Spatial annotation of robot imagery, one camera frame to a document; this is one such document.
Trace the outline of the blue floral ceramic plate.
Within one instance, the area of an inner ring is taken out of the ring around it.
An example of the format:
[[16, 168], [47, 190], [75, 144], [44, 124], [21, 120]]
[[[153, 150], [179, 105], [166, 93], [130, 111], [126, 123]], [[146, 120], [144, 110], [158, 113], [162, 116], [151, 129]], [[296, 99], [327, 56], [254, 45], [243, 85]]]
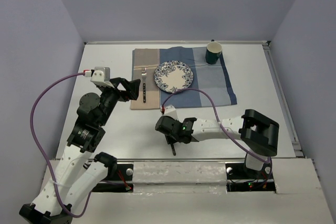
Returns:
[[193, 79], [191, 68], [181, 61], [163, 62], [154, 71], [154, 83], [167, 93], [189, 88]]

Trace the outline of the blue and beige checked placemat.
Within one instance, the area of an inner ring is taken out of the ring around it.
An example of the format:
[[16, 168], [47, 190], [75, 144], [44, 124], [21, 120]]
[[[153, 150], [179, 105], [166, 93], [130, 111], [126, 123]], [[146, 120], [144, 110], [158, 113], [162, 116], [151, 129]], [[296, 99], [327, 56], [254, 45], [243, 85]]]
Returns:
[[139, 98], [131, 103], [133, 110], [237, 104], [224, 57], [208, 64], [205, 47], [137, 48], [132, 52], [132, 79], [141, 79], [143, 69], [146, 80], [140, 85]]

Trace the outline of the dark green mug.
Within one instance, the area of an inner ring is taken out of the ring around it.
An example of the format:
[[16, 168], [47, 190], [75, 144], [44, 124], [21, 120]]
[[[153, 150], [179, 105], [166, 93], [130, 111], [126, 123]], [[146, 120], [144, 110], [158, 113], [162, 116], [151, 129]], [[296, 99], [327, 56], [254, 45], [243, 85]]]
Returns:
[[215, 40], [211, 40], [206, 46], [205, 60], [208, 64], [215, 64], [222, 54], [222, 46]]

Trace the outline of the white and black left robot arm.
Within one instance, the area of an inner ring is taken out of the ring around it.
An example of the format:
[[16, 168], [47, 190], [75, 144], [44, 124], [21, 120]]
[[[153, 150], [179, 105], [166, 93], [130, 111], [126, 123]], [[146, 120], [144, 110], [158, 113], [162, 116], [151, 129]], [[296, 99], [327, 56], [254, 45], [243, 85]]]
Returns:
[[139, 97], [140, 79], [93, 79], [101, 94], [84, 94], [77, 109], [78, 118], [70, 133], [63, 155], [56, 168], [47, 166], [51, 178], [30, 204], [24, 204], [19, 215], [29, 223], [71, 223], [76, 208], [88, 201], [93, 188], [116, 174], [117, 159], [101, 152], [81, 174], [83, 165], [102, 140], [107, 123], [117, 102], [128, 102]]

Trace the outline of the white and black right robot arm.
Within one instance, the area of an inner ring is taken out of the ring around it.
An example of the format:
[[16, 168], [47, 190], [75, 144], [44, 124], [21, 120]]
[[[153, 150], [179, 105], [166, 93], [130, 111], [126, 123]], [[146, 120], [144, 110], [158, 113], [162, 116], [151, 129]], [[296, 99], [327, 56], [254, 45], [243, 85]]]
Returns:
[[205, 140], [229, 139], [246, 152], [241, 171], [248, 178], [260, 173], [265, 162], [278, 154], [279, 124], [253, 109], [242, 116], [218, 121], [185, 118], [177, 119], [175, 107], [165, 108], [155, 130], [164, 134], [169, 145], [189, 144]]

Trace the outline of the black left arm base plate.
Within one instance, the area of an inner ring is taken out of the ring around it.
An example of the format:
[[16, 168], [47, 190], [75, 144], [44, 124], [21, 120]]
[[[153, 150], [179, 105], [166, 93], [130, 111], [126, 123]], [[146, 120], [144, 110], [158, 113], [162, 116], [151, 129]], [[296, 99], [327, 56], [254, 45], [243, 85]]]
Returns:
[[93, 193], [132, 193], [133, 192], [133, 164], [121, 163], [115, 172], [108, 172], [106, 178], [99, 182]]

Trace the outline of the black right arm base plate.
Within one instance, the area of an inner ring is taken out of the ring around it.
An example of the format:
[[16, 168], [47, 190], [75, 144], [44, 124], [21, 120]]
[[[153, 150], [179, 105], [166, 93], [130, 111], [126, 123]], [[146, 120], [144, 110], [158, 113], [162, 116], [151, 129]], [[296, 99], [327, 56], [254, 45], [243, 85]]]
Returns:
[[257, 192], [276, 191], [273, 174], [270, 174], [270, 165], [266, 164], [261, 171], [249, 169], [244, 163], [226, 164], [227, 191]]

